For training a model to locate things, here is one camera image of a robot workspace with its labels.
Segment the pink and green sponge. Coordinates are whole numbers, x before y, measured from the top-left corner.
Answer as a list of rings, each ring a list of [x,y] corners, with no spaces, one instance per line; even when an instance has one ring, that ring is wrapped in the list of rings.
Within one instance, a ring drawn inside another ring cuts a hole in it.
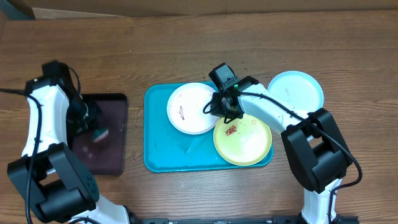
[[[109,135],[109,130],[106,128],[96,129],[93,131],[92,134],[92,141],[93,142],[100,142],[104,140]]]

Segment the white round plate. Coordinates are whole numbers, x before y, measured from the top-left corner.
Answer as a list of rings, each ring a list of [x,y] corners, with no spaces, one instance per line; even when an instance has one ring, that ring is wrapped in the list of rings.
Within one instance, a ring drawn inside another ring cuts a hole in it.
[[[187,83],[178,87],[167,102],[167,116],[173,127],[192,135],[214,128],[220,118],[205,114],[203,109],[215,92],[204,83]]]

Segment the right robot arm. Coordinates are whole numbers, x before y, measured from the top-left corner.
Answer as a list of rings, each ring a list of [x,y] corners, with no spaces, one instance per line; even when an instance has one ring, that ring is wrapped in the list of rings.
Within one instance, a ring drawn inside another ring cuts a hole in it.
[[[298,109],[250,76],[210,78],[218,92],[204,113],[222,117],[226,124],[251,115],[280,134],[290,170],[304,188],[304,206],[297,221],[343,223],[335,212],[336,193],[350,186],[342,179],[348,167],[358,162],[331,113],[324,108]]]

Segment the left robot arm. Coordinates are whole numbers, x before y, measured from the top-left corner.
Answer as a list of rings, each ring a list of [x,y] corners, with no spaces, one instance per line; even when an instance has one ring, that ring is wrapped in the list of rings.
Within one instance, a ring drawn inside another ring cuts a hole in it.
[[[130,209],[102,196],[95,181],[123,171],[126,95],[83,94],[76,71],[56,60],[43,64],[42,75],[19,94],[30,107],[29,133],[7,174],[25,201],[26,218],[138,223]]]

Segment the black square water tray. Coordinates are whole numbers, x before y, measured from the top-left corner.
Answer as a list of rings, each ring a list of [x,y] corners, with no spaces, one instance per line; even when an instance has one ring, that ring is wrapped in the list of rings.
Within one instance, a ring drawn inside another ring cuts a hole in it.
[[[124,167],[126,142],[127,107],[126,95],[122,93],[84,94],[84,100],[94,100],[101,110],[99,126],[109,135],[100,142],[92,141],[93,131],[71,138],[71,150],[94,175],[120,175]]]

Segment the blue plastic tray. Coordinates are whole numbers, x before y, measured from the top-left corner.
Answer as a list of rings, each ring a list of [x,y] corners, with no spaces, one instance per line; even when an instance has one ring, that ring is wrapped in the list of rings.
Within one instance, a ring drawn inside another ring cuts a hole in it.
[[[224,160],[213,143],[213,130],[189,135],[177,130],[167,116],[167,102],[182,83],[150,87],[144,97],[144,163],[152,172],[238,169]]]

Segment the yellow round plate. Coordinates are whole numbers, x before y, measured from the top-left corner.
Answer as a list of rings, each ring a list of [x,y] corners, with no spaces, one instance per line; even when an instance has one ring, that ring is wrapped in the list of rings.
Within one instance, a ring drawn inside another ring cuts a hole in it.
[[[237,166],[251,166],[263,160],[271,150],[271,129],[260,119],[244,114],[226,124],[221,119],[213,132],[218,154]]]

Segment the light blue round plate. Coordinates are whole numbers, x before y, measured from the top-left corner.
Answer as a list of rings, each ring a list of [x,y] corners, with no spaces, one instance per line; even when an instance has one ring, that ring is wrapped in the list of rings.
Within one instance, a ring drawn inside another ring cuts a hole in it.
[[[309,74],[300,71],[278,74],[267,90],[290,105],[309,112],[315,112],[324,104],[321,85]]]

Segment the brown cardboard backdrop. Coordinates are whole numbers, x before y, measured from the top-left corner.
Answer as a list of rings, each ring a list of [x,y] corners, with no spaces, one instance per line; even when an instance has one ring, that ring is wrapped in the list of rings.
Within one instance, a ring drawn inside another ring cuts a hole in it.
[[[268,12],[397,9],[397,0],[10,0],[1,10],[10,19],[108,16],[191,16]]]

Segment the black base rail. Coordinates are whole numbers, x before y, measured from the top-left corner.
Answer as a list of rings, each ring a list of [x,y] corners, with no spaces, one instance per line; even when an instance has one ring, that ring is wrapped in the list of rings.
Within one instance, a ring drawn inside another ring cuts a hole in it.
[[[141,224],[301,224],[305,223],[300,215],[274,216],[272,218],[233,218],[233,219],[186,219],[169,220],[167,218],[143,218],[136,221]]]

